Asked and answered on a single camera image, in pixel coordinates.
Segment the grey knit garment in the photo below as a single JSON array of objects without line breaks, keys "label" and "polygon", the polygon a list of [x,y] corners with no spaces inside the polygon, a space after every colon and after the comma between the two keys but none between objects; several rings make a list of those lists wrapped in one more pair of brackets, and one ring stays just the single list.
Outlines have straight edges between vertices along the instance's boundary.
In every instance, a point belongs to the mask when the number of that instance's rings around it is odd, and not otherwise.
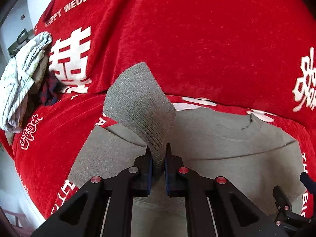
[{"label": "grey knit garment", "polygon": [[293,212],[301,212],[301,151],[282,129],[253,115],[169,102],[145,63],[119,75],[103,110],[116,124],[96,126],[81,147],[68,176],[77,187],[92,176],[116,176],[147,148],[154,165],[162,168],[170,143],[185,166],[203,177],[226,177],[268,216],[276,215],[275,186],[283,189]]}]

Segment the dark plaid garment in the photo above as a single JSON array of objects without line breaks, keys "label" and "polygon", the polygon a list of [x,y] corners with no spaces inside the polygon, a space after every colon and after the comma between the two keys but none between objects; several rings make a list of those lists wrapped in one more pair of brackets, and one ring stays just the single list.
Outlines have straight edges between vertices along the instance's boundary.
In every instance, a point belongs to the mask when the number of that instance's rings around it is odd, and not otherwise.
[{"label": "dark plaid garment", "polygon": [[59,93],[64,89],[65,85],[58,80],[53,71],[48,72],[42,82],[39,97],[40,102],[44,106],[54,105],[58,102]]}]

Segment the red wedding blanket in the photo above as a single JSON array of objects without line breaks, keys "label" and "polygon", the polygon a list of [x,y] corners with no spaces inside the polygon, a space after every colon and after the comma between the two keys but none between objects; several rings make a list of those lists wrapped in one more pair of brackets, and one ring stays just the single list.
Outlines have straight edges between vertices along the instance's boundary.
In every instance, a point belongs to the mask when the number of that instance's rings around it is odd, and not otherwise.
[{"label": "red wedding blanket", "polygon": [[35,140],[9,154],[45,217],[72,190],[64,184],[101,102],[129,66],[145,62],[174,102],[258,115],[299,141],[315,176],[315,18],[302,0],[55,0],[48,23],[62,100],[37,110]]}]

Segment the pale striped cloth pile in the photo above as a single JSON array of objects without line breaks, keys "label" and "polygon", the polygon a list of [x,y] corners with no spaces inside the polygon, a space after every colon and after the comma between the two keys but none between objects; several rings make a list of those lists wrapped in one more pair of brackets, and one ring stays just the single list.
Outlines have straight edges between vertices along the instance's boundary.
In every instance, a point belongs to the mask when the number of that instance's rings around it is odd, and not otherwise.
[{"label": "pale striped cloth pile", "polygon": [[27,109],[28,92],[35,83],[32,76],[44,58],[52,37],[42,32],[25,44],[6,65],[1,76],[1,129],[19,133]]}]

